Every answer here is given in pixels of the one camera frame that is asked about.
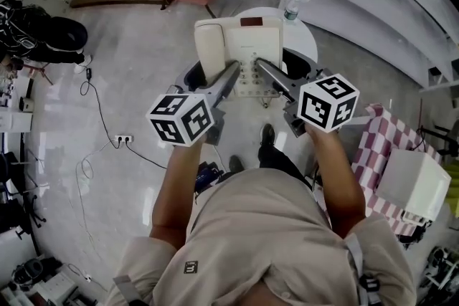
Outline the beige telephone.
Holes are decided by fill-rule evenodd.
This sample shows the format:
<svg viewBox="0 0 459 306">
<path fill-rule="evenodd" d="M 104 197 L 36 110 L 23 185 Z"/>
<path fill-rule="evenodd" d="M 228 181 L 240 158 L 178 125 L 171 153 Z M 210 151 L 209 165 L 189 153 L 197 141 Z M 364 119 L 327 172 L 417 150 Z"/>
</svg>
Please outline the beige telephone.
<svg viewBox="0 0 459 306">
<path fill-rule="evenodd" d="M 240 74 L 232 91 L 238 97 L 276 98 L 264 81 L 256 60 L 281 67 L 283 22 L 275 16 L 225 17 L 197 21 L 194 25 L 197 54 L 207 82 L 214 82 L 231 62 Z"/>
</svg>

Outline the person's right black shoe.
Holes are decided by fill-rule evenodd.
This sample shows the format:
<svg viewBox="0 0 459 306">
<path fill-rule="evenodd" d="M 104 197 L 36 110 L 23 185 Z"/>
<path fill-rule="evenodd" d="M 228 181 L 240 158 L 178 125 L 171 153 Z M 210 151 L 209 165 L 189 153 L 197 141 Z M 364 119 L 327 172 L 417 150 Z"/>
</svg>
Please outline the person's right black shoe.
<svg viewBox="0 0 459 306">
<path fill-rule="evenodd" d="M 269 123 L 264 124 L 261 130 L 261 141 L 262 147 L 274 146 L 275 144 L 275 130 Z"/>
</svg>

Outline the round white table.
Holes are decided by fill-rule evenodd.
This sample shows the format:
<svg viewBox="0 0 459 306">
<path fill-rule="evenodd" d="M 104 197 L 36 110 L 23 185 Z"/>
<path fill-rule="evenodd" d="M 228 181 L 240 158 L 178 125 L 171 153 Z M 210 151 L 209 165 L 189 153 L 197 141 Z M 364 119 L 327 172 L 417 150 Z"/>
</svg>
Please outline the round white table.
<svg viewBox="0 0 459 306">
<path fill-rule="evenodd" d="M 315 39 L 309 28 L 299 19 L 287 21 L 284 13 L 271 7 L 257 7 L 242 12 L 237 17 L 275 16 L 283 22 L 283 49 L 288 48 L 310 57 L 314 62 L 318 61 L 318 50 Z"/>
</svg>

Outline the black purple pouch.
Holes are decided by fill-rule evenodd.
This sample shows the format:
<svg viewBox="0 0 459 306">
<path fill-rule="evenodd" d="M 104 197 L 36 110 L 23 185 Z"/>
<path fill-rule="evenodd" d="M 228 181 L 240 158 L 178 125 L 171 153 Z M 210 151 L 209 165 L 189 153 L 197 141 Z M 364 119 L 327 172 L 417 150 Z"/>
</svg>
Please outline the black purple pouch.
<svg viewBox="0 0 459 306">
<path fill-rule="evenodd" d="M 200 194 L 205 191 L 212 183 L 217 182 L 223 175 L 215 162 L 203 162 L 199 164 L 197 178 L 195 180 L 194 192 Z"/>
</svg>

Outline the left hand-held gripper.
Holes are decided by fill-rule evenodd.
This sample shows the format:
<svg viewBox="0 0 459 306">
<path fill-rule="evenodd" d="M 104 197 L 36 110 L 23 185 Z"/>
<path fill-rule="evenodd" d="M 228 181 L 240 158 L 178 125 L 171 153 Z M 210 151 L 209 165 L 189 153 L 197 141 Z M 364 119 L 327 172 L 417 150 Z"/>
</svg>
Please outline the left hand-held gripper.
<svg viewBox="0 0 459 306">
<path fill-rule="evenodd" d="M 217 108 L 231 93 L 240 75 L 240 63 L 233 61 L 210 87 L 201 62 L 189 65 L 158 95 L 146 113 L 160 141 L 190 147 L 205 137 L 217 145 L 224 127 L 224 112 Z"/>
</svg>

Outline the person's beige shirt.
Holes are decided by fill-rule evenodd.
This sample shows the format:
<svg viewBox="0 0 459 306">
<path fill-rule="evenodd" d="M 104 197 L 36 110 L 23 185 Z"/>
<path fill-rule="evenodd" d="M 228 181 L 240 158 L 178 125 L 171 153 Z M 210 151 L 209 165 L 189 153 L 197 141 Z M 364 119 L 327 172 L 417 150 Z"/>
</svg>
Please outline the person's beige shirt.
<svg viewBox="0 0 459 306">
<path fill-rule="evenodd" d="M 282 171 L 238 173 L 213 190 L 178 250 L 132 239 L 118 275 L 150 306 L 232 306 L 255 286 L 290 306 L 360 306 L 359 277 L 382 306 L 415 306 L 402 247 L 380 215 L 334 233 L 310 190 Z"/>
</svg>

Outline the black office chair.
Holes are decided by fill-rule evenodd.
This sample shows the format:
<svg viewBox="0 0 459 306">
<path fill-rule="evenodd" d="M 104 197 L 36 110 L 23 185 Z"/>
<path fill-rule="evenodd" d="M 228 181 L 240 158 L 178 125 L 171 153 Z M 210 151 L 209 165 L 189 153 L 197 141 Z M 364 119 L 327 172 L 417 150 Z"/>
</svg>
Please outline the black office chair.
<svg viewBox="0 0 459 306">
<path fill-rule="evenodd" d="M 0 188 L 0 233 L 15 229 L 16 235 L 32 234 L 32 224 L 37 228 L 47 220 L 35 211 L 35 201 L 38 199 L 35 190 L 22 193 L 11 193 L 3 185 Z"/>
</svg>

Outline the white cluttered desk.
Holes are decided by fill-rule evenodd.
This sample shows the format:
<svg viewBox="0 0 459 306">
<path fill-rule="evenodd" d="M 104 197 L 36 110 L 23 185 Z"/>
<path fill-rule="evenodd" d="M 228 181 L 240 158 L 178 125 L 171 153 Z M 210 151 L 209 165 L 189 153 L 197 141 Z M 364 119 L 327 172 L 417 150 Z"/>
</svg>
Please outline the white cluttered desk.
<svg viewBox="0 0 459 306">
<path fill-rule="evenodd" d="M 0 133 L 28 133 L 32 129 L 33 79 L 18 76 L 0 83 Z"/>
</svg>

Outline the person's left black shoe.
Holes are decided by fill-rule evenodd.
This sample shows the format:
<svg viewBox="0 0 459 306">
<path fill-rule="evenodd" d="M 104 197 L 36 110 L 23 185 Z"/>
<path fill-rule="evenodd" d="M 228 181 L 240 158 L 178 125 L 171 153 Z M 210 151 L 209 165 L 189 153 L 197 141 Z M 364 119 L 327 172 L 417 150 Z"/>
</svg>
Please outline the person's left black shoe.
<svg viewBox="0 0 459 306">
<path fill-rule="evenodd" d="M 236 174 L 236 173 L 240 173 L 240 172 L 243 172 L 245 169 L 241 159 L 236 156 L 236 155 L 232 155 L 230 156 L 229 158 L 229 172 L 230 173 L 233 173 L 233 174 Z"/>
</svg>

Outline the person's right forearm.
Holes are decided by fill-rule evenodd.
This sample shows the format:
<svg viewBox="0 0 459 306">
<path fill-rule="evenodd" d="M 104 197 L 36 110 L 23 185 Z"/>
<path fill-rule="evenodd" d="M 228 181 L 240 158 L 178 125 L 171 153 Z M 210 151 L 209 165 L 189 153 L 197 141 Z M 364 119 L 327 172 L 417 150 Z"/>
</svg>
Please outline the person's right forearm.
<svg viewBox="0 0 459 306">
<path fill-rule="evenodd" d="M 309 124 L 306 132 L 313 141 L 331 227 L 341 238 L 345 238 L 356 224 L 366 218 L 364 193 L 338 133 L 325 133 Z"/>
</svg>

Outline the white box appliance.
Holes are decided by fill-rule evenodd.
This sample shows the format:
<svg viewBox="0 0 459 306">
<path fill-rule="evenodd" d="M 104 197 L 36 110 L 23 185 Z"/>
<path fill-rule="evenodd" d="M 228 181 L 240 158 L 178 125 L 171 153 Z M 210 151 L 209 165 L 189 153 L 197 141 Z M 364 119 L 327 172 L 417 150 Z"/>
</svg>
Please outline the white box appliance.
<svg viewBox="0 0 459 306">
<path fill-rule="evenodd" d="M 436 220 L 450 182 L 448 172 L 427 153 L 394 149 L 376 195 L 401 209 L 403 222 L 422 226 Z"/>
</svg>

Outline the white shelf rack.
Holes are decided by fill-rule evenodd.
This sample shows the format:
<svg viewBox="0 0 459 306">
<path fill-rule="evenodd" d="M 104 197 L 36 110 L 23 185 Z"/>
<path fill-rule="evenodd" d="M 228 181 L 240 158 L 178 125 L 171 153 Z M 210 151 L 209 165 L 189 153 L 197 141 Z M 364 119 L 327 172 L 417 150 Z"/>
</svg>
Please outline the white shelf rack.
<svg viewBox="0 0 459 306">
<path fill-rule="evenodd" d="M 459 86 L 459 9 L 451 0 L 301 0 L 298 10 L 301 21 L 375 54 L 424 90 Z"/>
</svg>

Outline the red tripod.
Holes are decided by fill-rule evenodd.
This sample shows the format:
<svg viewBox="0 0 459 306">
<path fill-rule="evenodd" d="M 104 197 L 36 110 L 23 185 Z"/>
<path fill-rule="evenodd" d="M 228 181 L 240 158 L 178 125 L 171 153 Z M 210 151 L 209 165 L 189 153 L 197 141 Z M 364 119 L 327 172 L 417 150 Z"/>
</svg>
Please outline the red tripod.
<svg viewBox="0 0 459 306">
<path fill-rule="evenodd" d="M 29 59 L 23 59 L 23 62 L 23 68 L 27 70 L 27 76 L 29 78 L 34 79 L 37 75 L 40 75 L 50 85 L 54 84 L 46 74 L 46 68 L 49 66 L 49 63 L 35 62 Z"/>
</svg>

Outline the clear water bottle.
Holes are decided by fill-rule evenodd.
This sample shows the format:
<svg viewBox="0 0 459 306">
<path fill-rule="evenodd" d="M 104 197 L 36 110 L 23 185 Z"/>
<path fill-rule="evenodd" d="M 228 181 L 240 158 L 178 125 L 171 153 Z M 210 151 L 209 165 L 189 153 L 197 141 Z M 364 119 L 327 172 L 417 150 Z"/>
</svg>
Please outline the clear water bottle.
<svg viewBox="0 0 459 306">
<path fill-rule="evenodd" d="M 301 0 L 290 0 L 284 8 L 284 18 L 287 21 L 295 21 Z"/>
</svg>

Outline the black white device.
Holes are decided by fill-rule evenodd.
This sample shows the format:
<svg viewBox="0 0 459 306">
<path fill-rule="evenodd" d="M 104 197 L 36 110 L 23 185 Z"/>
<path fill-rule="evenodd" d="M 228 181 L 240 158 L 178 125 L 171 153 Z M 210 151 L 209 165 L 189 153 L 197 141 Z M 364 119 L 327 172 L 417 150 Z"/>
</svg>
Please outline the black white device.
<svg viewBox="0 0 459 306">
<path fill-rule="evenodd" d="M 446 247 L 434 247 L 427 258 L 420 287 L 435 286 L 444 289 L 453 276 L 459 272 L 459 252 Z"/>
</svg>

